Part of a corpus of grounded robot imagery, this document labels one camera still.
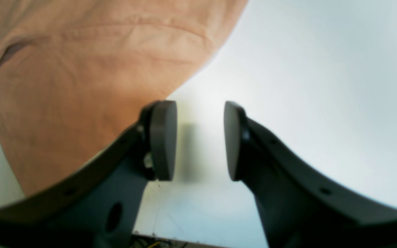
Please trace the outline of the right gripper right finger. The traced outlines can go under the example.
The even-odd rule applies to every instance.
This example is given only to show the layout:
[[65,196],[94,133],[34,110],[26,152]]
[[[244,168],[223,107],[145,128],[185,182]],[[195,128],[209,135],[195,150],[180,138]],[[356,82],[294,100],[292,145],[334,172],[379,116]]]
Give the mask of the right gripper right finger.
[[225,102],[227,169],[252,192],[270,248],[397,248],[397,209],[339,185]]

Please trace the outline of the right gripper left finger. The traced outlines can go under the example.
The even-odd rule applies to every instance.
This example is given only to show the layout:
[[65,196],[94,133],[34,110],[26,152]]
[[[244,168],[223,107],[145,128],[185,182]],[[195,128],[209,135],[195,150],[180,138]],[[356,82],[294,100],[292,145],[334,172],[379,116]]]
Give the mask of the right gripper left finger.
[[0,246],[127,248],[148,182],[174,175],[177,104],[155,101],[101,154],[57,185],[0,208]]

